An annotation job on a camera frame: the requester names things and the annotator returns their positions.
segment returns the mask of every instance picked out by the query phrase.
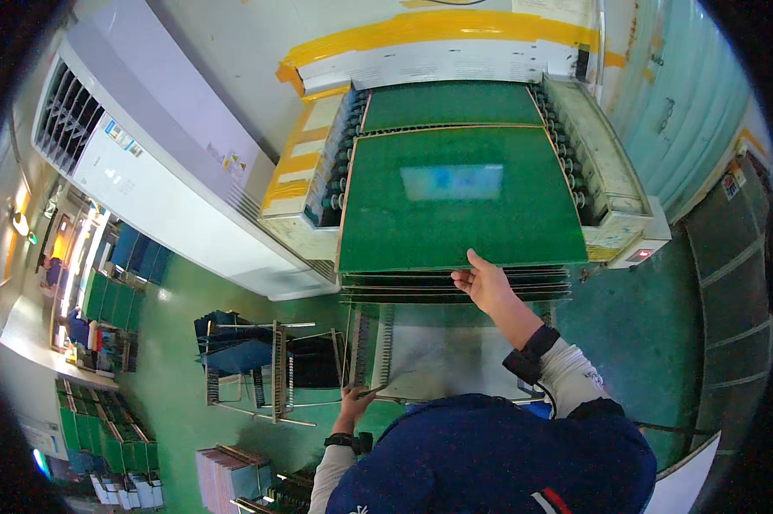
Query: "orange tape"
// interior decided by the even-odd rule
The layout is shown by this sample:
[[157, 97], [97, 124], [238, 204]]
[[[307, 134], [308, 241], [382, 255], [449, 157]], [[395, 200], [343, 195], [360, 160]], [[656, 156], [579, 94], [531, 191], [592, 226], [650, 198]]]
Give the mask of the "orange tape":
[[741, 134], [738, 136], [738, 139], [741, 139], [741, 138], [749, 141], [749, 143], [752, 146], [754, 146], [755, 149], [757, 149], [759, 152], [761, 152], [761, 155], [763, 155], [765, 157], [769, 157], [769, 155], [767, 154], [767, 151], [763, 149], [763, 146], [761, 145], [761, 141], [759, 141], [757, 138], [755, 138], [752, 135], [752, 133], [749, 130], [747, 130], [746, 128], [741, 130]]

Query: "white machine panel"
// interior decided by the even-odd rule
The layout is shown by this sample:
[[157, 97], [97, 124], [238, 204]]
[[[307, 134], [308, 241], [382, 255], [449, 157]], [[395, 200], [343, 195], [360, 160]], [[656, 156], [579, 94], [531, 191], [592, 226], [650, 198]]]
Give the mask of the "white machine panel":
[[265, 234], [250, 234], [224, 217], [149, 152], [136, 157], [119, 146], [105, 132], [111, 120], [104, 115], [72, 177], [84, 193], [173, 252], [258, 294], [286, 299], [334, 292], [306, 264], [296, 266], [270, 249]]
[[578, 49], [550, 41], [451, 39], [346, 52], [298, 68], [306, 94], [352, 81], [355, 89], [407, 82], [537, 82], [574, 74]]

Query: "epoxy floor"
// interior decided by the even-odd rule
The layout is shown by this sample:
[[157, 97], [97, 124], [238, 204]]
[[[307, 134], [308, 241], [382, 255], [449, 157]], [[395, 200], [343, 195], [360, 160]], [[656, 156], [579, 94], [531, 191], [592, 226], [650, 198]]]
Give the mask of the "epoxy floor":
[[[563, 337], [584, 350], [631, 418], [689, 426], [698, 404], [702, 340], [698, 286], [686, 237], [676, 235], [634, 272], [601, 271], [584, 284], [577, 277], [576, 269], [573, 300], [557, 308]], [[337, 296], [272, 303], [173, 257], [163, 286], [150, 286], [144, 304], [137, 371], [119, 380], [123, 394], [158, 440], [167, 512], [207, 511], [198, 492], [196, 450], [237, 443], [268, 456], [278, 470], [295, 470], [320, 459], [338, 412], [337, 405], [297, 409], [290, 417], [318, 424], [304, 427], [273, 425], [207, 407], [192, 321], [217, 309], [235, 310], [258, 323], [314, 321], [320, 332], [331, 326], [343, 331], [348, 314]], [[230, 392], [225, 387], [222, 398]], [[302, 403], [338, 398], [337, 391], [298, 391], [295, 399]], [[400, 405], [376, 402], [359, 430], [373, 432], [377, 439], [401, 412]], [[681, 436], [648, 431], [647, 439], [659, 468], [683, 455]]]

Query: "stack of circuit boards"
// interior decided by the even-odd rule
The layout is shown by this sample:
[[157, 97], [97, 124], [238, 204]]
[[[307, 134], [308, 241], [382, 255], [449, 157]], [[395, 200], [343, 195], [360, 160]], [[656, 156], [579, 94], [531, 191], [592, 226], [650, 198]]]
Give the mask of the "stack of circuit boards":
[[566, 298], [587, 252], [562, 162], [525, 84], [373, 90], [355, 138], [337, 259], [346, 303], [467, 303], [474, 248], [528, 301]]

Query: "black wrist strap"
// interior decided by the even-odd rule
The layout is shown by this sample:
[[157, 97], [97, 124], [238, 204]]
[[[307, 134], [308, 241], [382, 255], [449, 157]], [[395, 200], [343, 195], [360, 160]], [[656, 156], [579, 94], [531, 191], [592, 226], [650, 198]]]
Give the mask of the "black wrist strap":
[[330, 446], [350, 447], [355, 455], [366, 455], [372, 451], [372, 434], [360, 432], [358, 437], [350, 433], [333, 433], [324, 440], [324, 447]]
[[513, 350], [506, 356], [503, 366], [529, 385], [535, 385], [541, 376], [540, 358], [560, 336], [551, 326], [543, 325], [526, 341], [523, 351]]
[[337, 432], [324, 439], [324, 447], [331, 445], [337, 445], [340, 447], [353, 447], [355, 444], [355, 437], [350, 433]]

